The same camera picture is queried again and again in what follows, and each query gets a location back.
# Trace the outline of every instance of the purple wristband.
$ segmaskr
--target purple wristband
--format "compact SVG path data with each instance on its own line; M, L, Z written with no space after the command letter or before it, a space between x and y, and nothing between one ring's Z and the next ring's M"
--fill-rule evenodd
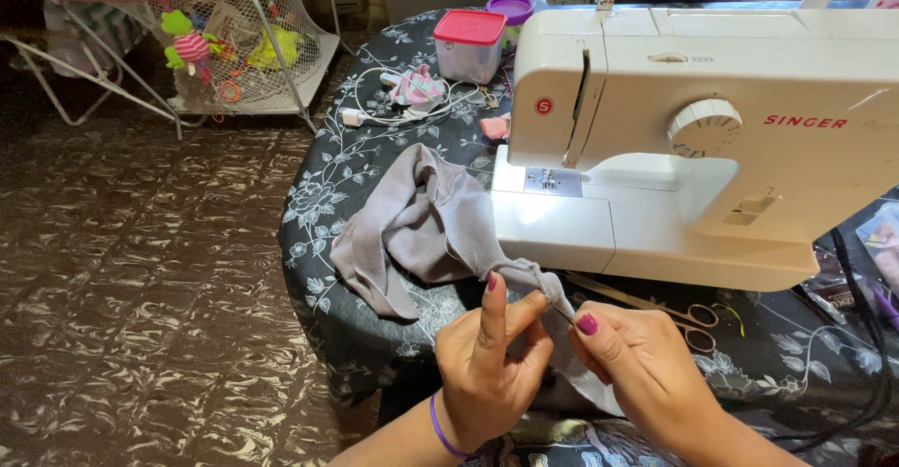
M437 432L437 437L439 437L441 439L441 442L443 443L443 447L447 448L447 451L451 452L453 456L455 456L456 458L462 458L462 459L468 458L469 456L471 456L471 454L469 454L467 452L461 452L458 449L455 449L450 444L450 441L447 440L446 436L444 436L443 430L441 430L441 424L439 421L437 421L437 411L434 410L434 399L436 399L436 398L437 398L437 392L434 392L434 394L431 396L431 423L433 423L433 425L434 425L434 432Z

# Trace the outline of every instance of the fingernail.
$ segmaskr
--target fingernail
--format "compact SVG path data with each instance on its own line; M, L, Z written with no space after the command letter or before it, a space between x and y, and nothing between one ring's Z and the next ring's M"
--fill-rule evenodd
M589 312L581 316L576 325L577 329L580 330L583 335L594 335L596 332L600 331L599 323L596 322L596 318Z

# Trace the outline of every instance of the black floral tablecloth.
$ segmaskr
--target black floral tablecloth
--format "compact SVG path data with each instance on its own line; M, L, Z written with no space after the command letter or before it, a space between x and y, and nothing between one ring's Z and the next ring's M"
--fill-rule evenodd
M466 309L477 307L483 292L484 285L475 279L440 286L406 280L421 318L379 319L343 286L328 256L344 222L364 205L379 175L412 143L421 142L449 162L464 164L490 186L496 142L484 137L478 119L509 111L511 99L500 75L488 86L501 102L495 110L463 103L449 115L402 127L345 127L338 116L343 108L357 107L354 83L371 67L404 71L426 64L436 73L432 33L443 13L413 16L382 30L360 48L358 62L340 85L285 201L279 241L287 289L309 342L326 362L332 394L344 403L412 380L432 366L434 334ZM452 98L473 88L460 86L465 87L456 89ZM369 111L394 117L377 73L360 82L359 98ZM899 198L896 192L891 195ZM872 276L879 274L854 229L876 208L877 202L842 226L853 258ZM762 431L779 427L820 431L847 422L867 402L874 388L872 375L884 366L863 328L834 325L791 290L758 293L614 276L600 280L635 296L655 297L675 310L694 302L733 308L745 336L736 315L718 308L722 321L711 329L717 349L695 358L725 408L755 415L753 424ZM891 334L889 341L893 357L886 363L899 373L897 336ZM897 413L899 402L894 401L880 419L828 442L809 460L854 456L860 438L875 445L899 445Z

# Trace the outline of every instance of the singer logo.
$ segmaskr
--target singer logo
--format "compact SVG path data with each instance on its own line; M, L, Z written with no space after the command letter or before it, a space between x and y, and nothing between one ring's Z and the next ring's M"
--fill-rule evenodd
M534 110L537 111L537 114L546 116L553 111L553 100L546 97L537 100L537 103L534 105Z
M804 118L801 116L779 116L776 114L771 114L765 118L765 124L805 126L809 128L842 128L846 123L848 123L847 119Z

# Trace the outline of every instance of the purple lid container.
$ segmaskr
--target purple lid container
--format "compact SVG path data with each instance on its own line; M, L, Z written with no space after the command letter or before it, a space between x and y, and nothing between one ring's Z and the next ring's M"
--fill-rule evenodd
M519 26L534 13L534 2L531 0L490 0L486 10L489 13L505 14L506 26Z

